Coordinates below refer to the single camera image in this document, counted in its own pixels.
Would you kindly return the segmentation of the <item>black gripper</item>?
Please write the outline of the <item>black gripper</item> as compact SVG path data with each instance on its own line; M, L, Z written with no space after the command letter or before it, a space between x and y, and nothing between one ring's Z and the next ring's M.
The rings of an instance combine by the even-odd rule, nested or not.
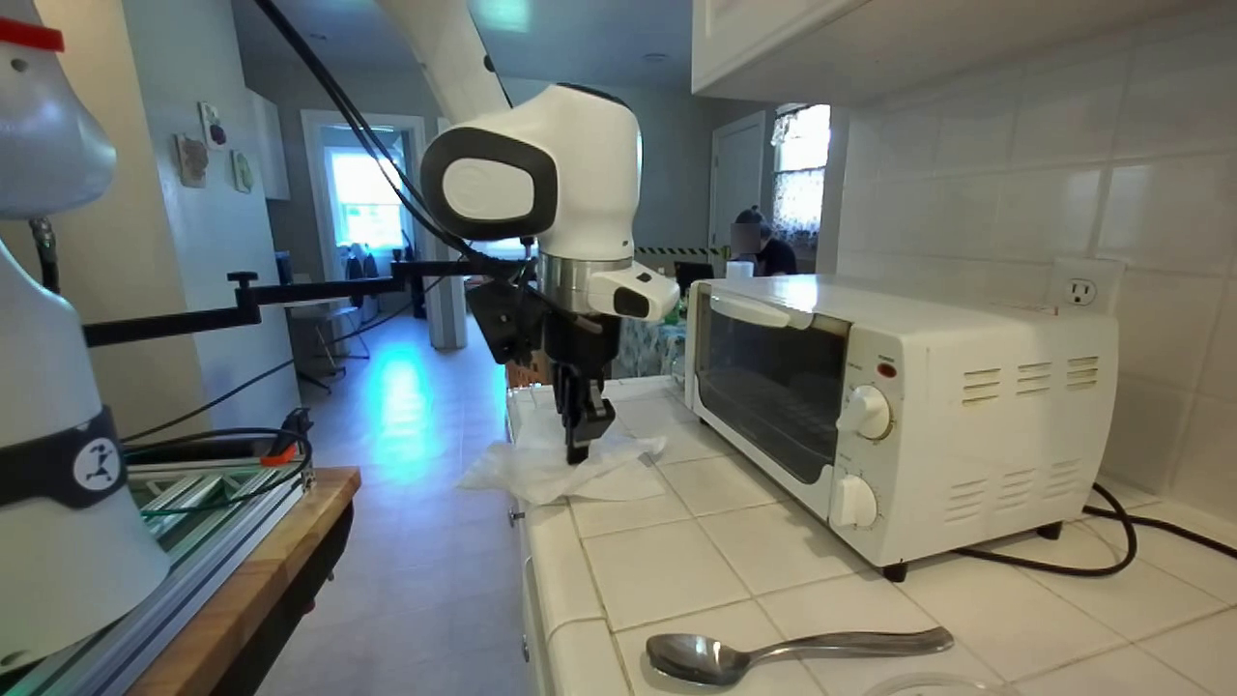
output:
M516 387L552 383L567 459L583 464L616 421L603 379L619 357L619 320L563 308L539 288L534 266L516 259L478 262L466 302Z

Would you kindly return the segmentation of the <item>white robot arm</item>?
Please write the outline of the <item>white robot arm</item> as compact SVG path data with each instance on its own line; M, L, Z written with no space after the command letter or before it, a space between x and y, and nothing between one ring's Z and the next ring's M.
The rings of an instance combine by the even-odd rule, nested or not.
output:
M636 259L637 118L552 82L512 100L469 0L378 0L450 129L422 154L422 201L450 239L524 239L529 266L493 262L469 290L499 365L549 359L563 459L610 431L603 396L623 319L656 319L673 288Z

